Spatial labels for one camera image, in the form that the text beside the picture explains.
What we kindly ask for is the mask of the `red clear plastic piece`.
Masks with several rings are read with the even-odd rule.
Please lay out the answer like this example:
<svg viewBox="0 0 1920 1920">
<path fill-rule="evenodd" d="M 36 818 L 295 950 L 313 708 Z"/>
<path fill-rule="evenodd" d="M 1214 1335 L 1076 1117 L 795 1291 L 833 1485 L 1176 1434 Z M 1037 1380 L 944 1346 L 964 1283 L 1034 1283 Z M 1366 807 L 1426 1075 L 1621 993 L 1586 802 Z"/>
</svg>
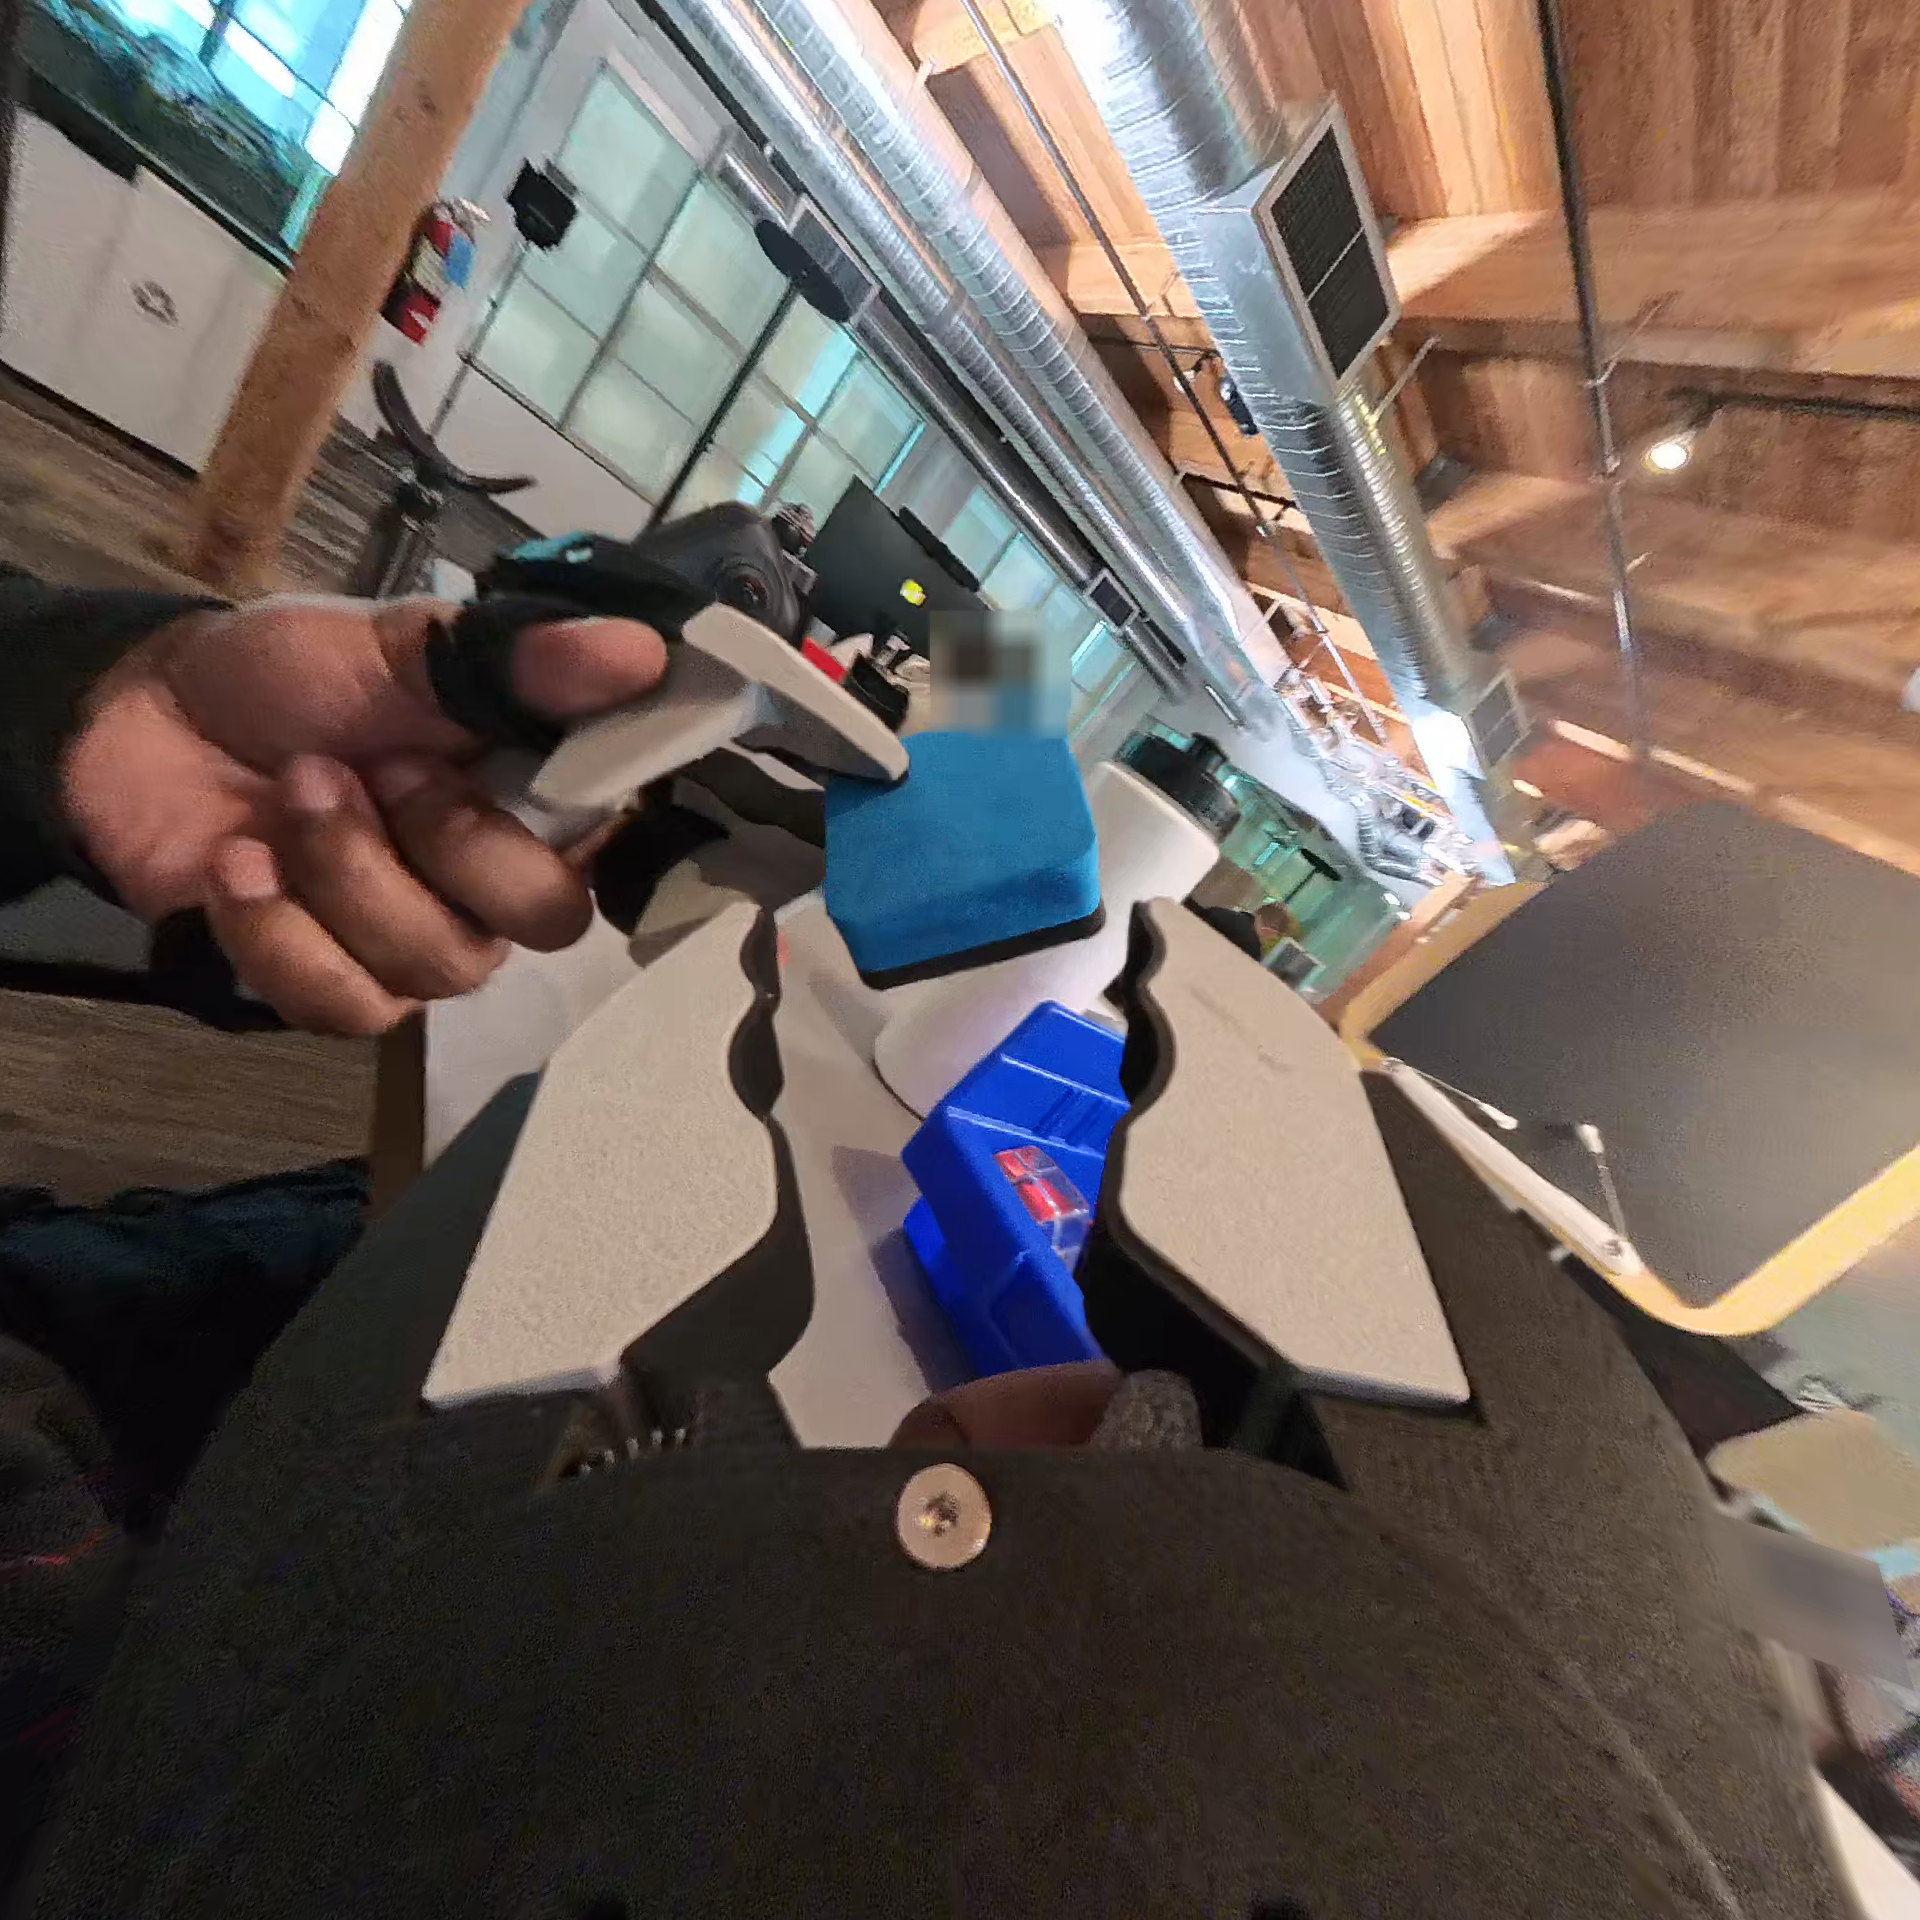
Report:
<svg viewBox="0 0 1920 1920">
<path fill-rule="evenodd" d="M 1040 1145 L 1002 1147 L 993 1164 L 1048 1252 L 1067 1273 L 1073 1271 L 1091 1232 L 1087 1195 Z"/>
</svg>

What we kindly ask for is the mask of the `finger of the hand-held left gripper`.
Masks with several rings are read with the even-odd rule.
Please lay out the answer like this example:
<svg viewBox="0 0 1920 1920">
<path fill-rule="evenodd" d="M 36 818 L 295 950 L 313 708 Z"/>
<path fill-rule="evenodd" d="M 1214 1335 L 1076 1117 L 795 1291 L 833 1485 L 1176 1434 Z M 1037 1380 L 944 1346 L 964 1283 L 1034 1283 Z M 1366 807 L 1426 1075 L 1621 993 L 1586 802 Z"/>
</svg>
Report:
<svg viewBox="0 0 1920 1920">
<path fill-rule="evenodd" d="M 523 800 L 540 813 L 611 813 L 733 745 L 880 785 L 910 766 L 899 736 L 842 681 L 748 614 L 711 604 L 665 642 L 647 694 L 564 733 Z"/>
</svg>

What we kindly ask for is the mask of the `blue whiteboard eraser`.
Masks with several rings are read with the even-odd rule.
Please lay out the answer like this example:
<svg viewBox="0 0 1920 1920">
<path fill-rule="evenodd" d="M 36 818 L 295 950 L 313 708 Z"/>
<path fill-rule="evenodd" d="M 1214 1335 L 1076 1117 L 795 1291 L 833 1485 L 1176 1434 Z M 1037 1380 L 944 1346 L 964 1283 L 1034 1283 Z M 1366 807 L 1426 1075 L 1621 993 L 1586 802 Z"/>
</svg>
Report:
<svg viewBox="0 0 1920 1920">
<path fill-rule="evenodd" d="M 894 783 L 824 785 L 824 908 L 877 991 L 1091 938 L 1091 803 L 1060 733 L 917 732 Z"/>
</svg>

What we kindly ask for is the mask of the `red fire extinguisher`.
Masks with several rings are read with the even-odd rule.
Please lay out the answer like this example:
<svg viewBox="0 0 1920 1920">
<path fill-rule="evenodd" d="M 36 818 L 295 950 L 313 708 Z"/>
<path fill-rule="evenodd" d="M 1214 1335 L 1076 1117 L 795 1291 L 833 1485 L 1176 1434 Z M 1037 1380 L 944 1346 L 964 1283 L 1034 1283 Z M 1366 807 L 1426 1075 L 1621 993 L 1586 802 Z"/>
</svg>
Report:
<svg viewBox="0 0 1920 1920">
<path fill-rule="evenodd" d="M 409 344 L 426 342 L 449 295 L 468 288 L 478 240 L 490 226 L 483 205 L 437 197 L 420 210 L 380 317 Z"/>
</svg>

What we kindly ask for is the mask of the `silver ventilation duct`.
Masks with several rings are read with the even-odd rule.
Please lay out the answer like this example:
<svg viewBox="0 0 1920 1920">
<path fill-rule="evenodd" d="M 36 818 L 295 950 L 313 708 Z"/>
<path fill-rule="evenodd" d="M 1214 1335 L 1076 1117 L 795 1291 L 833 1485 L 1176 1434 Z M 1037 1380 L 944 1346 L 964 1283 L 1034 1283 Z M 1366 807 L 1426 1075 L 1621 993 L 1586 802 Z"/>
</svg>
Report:
<svg viewBox="0 0 1920 1920">
<path fill-rule="evenodd" d="M 1274 170 L 1329 94 L 1289 95 L 1262 64 L 1248 4 L 1067 2 L 1067 55 L 1223 372 L 1308 519 L 1420 745 L 1483 775 L 1462 695 L 1495 673 L 1428 537 L 1409 472 L 1356 382 L 1306 393 L 1304 338 L 1257 224 Z"/>
</svg>

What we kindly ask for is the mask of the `white cabinet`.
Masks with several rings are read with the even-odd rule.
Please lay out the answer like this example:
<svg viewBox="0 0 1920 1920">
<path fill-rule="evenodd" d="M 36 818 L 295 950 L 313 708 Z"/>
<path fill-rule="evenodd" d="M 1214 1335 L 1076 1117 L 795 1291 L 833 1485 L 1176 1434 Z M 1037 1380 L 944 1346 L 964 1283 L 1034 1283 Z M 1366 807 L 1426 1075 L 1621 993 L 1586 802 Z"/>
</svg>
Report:
<svg viewBox="0 0 1920 1920">
<path fill-rule="evenodd" d="M 24 111 L 11 145 L 4 364 L 203 468 L 284 284 L 279 261 L 139 165 Z"/>
</svg>

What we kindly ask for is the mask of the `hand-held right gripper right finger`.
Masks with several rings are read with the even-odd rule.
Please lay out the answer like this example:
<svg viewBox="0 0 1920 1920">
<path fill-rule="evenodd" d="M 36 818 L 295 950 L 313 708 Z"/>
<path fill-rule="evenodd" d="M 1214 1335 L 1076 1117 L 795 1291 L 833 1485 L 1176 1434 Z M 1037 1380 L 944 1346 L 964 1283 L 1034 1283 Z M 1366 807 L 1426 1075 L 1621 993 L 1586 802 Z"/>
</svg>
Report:
<svg viewBox="0 0 1920 1920">
<path fill-rule="evenodd" d="M 1104 1356 L 1185 1377 L 1205 1412 L 1274 1376 L 1468 1403 L 1361 1070 L 1320 1013 L 1169 898 L 1133 905 L 1115 987 L 1123 1110 L 1078 1266 Z"/>
</svg>

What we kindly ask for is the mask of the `black ceiling conduit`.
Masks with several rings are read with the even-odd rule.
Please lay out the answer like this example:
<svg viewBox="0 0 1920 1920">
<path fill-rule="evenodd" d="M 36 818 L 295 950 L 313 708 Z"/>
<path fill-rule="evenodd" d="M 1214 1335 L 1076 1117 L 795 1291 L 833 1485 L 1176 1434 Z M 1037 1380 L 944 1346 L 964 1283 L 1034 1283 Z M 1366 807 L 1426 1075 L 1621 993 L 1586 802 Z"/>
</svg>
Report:
<svg viewBox="0 0 1920 1920">
<path fill-rule="evenodd" d="M 1558 200 L 1562 208 L 1563 244 L 1576 311 L 1582 386 L 1591 424 L 1601 547 L 1613 627 L 1613 647 L 1628 724 L 1625 741 L 1629 761 L 1635 772 L 1647 774 L 1651 770 L 1651 740 L 1647 732 L 1647 708 L 1642 680 L 1642 647 L 1638 643 L 1629 600 L 1619 443 L 1610 399 L 1612 364 L 1601 339 L 1601 315 L 1597 281 L 1593 275 L 1588 197 L 1576 149 L 1576 123 L 1562 5 L 1558 2 L 1536 2 L 1533 22 L 1541 54 L 1550 140 L 1558 176 Z"/>
</svg>

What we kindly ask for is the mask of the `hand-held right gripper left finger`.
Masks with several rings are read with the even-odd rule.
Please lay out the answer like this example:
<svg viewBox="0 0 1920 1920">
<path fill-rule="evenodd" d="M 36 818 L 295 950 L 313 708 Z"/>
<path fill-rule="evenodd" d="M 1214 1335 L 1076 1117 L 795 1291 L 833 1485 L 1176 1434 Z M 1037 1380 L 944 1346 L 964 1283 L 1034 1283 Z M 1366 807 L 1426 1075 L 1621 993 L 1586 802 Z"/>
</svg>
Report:
<svg viewBox="0 0 1920 1920">
<path fill-rule="evenodd" d="M 765 1380 L 803 1335 L 812 1260 L 773 1115 L 778 936 L 730 900 L 540 1070 L 428 1365 L 434 1410 L 511 1393 Z"/>
</svg>

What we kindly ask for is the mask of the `black table wooden edge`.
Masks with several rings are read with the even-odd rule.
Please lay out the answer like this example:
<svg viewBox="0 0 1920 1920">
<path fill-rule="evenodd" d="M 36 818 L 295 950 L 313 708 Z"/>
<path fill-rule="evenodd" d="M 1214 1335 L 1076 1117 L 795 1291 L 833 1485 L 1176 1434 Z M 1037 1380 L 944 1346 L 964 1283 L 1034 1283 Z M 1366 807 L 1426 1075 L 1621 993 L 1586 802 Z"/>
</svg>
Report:
<svg viewBox="0 0 1920 1920">
<path fill-rule="evenodd" d="M 1916 1222 L 1917 877 L 1730 802 L 1476 895 L 1338 1031 L 1682 1332 L 1767 1332 Z"/>
</svg>

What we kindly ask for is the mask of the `silver vent grille box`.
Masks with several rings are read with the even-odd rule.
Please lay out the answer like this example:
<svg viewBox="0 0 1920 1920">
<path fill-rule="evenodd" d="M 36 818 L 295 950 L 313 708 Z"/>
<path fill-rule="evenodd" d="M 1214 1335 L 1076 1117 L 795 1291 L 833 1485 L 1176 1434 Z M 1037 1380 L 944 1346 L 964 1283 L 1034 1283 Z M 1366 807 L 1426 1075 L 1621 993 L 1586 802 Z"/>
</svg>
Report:
<svg viewBox="0 0 1920 1920">
<path fill-rule="evenodd" d="M 1334 95 L 1318 101 L 1275 164 L 1255 220 L 1311 365 L 1304 391 L 1332 395 L 1359 378 L 1402 320 L 1373 197 Z"/>
<path fill-rule="evenodd" d="M 1508 670 L 1485 675 L 1469 694 L 1464 694 L 1456 715 L 1466 730 L 1474 761 L 1485 775 L 1508 766 L 1524 749 L 1532 732 L 1524 698 Z"/>
</svg>

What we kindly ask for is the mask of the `blue plastic bin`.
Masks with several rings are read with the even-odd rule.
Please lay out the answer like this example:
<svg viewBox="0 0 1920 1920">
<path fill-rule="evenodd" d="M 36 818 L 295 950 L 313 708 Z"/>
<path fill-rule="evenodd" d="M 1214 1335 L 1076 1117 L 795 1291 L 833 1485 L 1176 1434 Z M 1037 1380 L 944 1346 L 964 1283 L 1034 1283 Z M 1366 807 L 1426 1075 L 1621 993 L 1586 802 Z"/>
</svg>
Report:
<svg viewBox="0 0 1920 1920">
<path fill-rule="evenodd" d="M 1048 1252 L 996 1151 L 1045 1150 L 1091 1203 L 1093 1226 L 1127 1110 L 1121 1051 L 1114 1025 L 1045 1001 L 932 1105 L 902 1151 L 917 1190 L 905 1242 L 981 1377 L 1101 1358 L 1078 1267 Z"/>
</svg>

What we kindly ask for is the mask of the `black computer monitor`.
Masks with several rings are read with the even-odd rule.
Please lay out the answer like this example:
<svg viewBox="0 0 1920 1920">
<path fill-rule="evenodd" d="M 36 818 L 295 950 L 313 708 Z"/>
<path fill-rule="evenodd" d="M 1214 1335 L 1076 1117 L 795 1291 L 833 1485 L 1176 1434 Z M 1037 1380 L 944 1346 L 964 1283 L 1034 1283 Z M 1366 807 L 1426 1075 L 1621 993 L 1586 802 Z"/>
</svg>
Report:
<svg viewBox="0 0 1920 1920">
<path fill-rule="evenodd" d="M 938 629 L 991 614 L 973 573 L 912 512 L 894 512 L 860 478 L 807 544 L 810 620 L 829 635 L 899 638 L 927 656 Z"/>
</svg>

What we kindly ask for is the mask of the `wooden post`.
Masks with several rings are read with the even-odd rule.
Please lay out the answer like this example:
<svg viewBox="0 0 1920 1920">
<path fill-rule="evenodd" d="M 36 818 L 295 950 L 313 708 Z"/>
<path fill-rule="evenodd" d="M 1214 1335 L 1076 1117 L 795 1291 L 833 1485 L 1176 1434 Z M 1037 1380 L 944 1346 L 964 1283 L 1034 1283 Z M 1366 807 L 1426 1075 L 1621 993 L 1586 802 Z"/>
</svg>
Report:
<svg viewBox="0 0 1920 1920">
<path fill-rule="evenodd" d="M 178 563 L 203 587 L 246 597 L 276 582 L 281 539 L 417 216 L 525 9 L 407 5 L 189 492 Z"/>
</svg>

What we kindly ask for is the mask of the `white bottle black cap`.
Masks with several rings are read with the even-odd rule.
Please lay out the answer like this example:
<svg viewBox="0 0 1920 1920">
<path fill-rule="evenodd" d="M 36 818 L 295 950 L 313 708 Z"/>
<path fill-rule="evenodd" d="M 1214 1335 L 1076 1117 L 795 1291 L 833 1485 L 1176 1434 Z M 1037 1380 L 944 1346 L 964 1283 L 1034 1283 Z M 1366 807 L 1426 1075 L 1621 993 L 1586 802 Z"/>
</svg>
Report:
<svg viewBox="0 0 1920 1920">
<path fill-rule="evenodd" d="M 1045 1001 L 1091 1013 L 1126 958 L 1144 900 L 1185 900 L 1218 862 L 1240 805 L 1230 757 L 1205 732 L 1137 732 L 1098 763 L 1087 803 L 1101 924 L 1073 940 L 913 983 L 874 1044 L 883 1085 L 917 1117 Z"/>
</svg>

